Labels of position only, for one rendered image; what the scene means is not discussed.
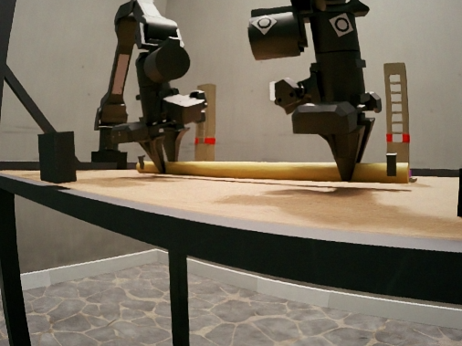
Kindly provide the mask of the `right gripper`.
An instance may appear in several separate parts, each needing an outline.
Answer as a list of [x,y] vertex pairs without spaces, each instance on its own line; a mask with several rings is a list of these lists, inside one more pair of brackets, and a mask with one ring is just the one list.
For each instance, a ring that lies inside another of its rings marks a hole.
[[[293,133],[319,134],[330,145],[341,180],[349,182],[355,164],[362,161],[375,122],[362,111],[381,112],[382,100],[375,92],[365,92],[362,68],[366,62],[361,51],[321,53],[315,58],[316,63],[310,65],[311,71],[319,74],[322,102],[295,109]],[[338,103],[328,103],[334,101]]]

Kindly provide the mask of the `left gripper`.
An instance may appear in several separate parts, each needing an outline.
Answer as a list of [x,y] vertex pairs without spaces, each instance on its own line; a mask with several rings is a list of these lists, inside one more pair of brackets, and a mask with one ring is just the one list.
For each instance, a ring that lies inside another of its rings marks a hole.
[[[160,173],[165,173],[163,148],[168,162],[177,162],[181,139],[190,130],[190,128],[185,128],[183,124],[166,117],[166,121],[156,123],[158,93],[164,91],[166,97],[171,96],[172,89],[176,88],[171,88],[170,83],[140,88],[140,94],[135,95],[135,97],[136,100],[141,101],[143,117],[139,118],[140,121],[114,126],[110,133],[112,143],[138,142]],[[163,131],[159,131],[160,129]]]

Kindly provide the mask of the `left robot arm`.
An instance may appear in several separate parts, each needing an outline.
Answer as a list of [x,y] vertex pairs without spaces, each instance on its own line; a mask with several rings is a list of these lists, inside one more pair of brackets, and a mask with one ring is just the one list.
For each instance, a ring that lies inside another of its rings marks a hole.
[[[138,49],[149,50],[139,53],[135,60],[139,89],[170,83],[183,77],[190,68],[190,58],[182,48],[184,43],[176,23],[161,17],[153,0],[131,0],[120,5],[114,25],[119,38],[110,84],[108,92],[100,100],[94,123],[94,131],[100,131],[98,152],[120,152],[119,144],[112,143],[110,132],[112,127],[122,125],[128,119],[123,92],[135,43]],[[179,89],[172,89],[172,92],[167,97],[164,91],[158,93],[157,121],[165,121],[167,118],[180,124],[189,124],[191,121],[201,120],[202,110],[207,108],[203,91],[192,91],[190,96],[180,95]]]

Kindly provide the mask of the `long yellow rail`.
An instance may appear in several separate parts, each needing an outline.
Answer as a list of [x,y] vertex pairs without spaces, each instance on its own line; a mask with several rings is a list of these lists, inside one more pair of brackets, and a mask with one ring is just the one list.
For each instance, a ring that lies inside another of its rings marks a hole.
[[409,184],[409,163],[396,163],[397,153],[387,153],[386,163],[356,163],[349,182],[341,180],[336,163],[253,163],[253,162],[165,162],[160,173],[152,162],[138,156],[138,173],[334,183]]

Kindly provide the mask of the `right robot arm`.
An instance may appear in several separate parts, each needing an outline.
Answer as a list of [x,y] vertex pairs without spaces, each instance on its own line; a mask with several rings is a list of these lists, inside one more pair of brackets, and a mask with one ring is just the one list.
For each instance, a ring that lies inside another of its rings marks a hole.
[[[315,55],[360,51],[355,17],[366,16],[369,6],[359,0],[348,3],[346,0],[290,2],[291,5],[287,6],[251,10],[247,33],[256,61],[301,56],[304,47],[309,47],[305,28],[308,23]],[[274,90],[275,104],[287,115],[300,105],[322,102],[319,74],[311,71],[311,67],[309,78],[297,83],[290,78],[282,79],[274,83]]]

